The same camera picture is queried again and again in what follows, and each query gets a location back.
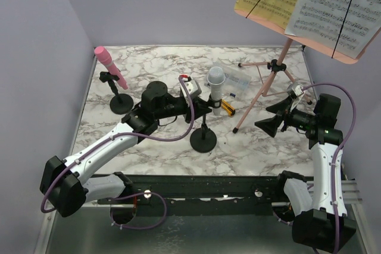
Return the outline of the black round-base mic stand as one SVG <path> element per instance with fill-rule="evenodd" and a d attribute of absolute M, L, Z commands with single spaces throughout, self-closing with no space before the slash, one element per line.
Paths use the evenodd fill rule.
<path fill-rule="evenodd" d="M 193 107 L 195 111 L 194 119 L 202 118 L 202 123 L 200 128 L 192 132 L 190 145 L 199 153 L 211 152 L 217 144 L 217 136 L 215 132 L 207 126 L 206 117 L 209 113 L 221 107 L 221 99 L 215 100 L 211 95 L 209 95 L 207 100 L 197 97 L 193 101 Z"/>

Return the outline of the white toy microphone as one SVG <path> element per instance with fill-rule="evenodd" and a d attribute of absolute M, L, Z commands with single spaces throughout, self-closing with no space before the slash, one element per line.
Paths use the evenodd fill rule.
<path fill-rule="evenodd" d="M 212 67 L 207 74 L 207 82 L 210 85 L 211 99 L 213 100 L 213 114 L 220 115 L 222 88 L 225 81 L 225 74 L 221 67 Z"/>

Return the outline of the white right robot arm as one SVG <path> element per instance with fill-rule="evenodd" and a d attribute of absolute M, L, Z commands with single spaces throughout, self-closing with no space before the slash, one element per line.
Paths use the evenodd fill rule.
<path fill-rule="evenodd" d="M 343 133 L 335 129 L 341 100 L 322 94 L 309 114 L 297 109 L 301 98 L 302 95 L 291 92 L 286 99 L 267 107 L 273 118 L 257 121 L 255 126 L 271 137 L 288 127 L 304 131 L 313 159 L 313 186 L 309 187 L 301 175 L 284 171 L 274 186 L 274 195 L 282 202 L 291 203 L 295 216 L 294 242 L 338 253 L 357 229 L 355 221 L 348 218 L 342 194 Z"/>

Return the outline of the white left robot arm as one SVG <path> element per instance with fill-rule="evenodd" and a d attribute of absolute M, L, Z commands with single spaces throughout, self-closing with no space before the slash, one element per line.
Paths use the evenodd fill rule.
<path fill-rule="evenodd" d="M 199 83 L 179 77 L 180 93 L 172 96 L 161 81 L 147 85 L 141 101 L 111 131 L 84 150 L 64 159 L 50 158 L 44 167 L 39 190 L 43 194 L 40 210 L 57 211 L 62 217 L 74 214 L 88 201 L 113 197 L 118 203 L 131 199 L 132 189 L 118 174 L 104 178 L 93 175 L 118 154 L 152 136 L 163 118 L 184 116 L 190 127 L 207 107 L 199 96 Z"/>

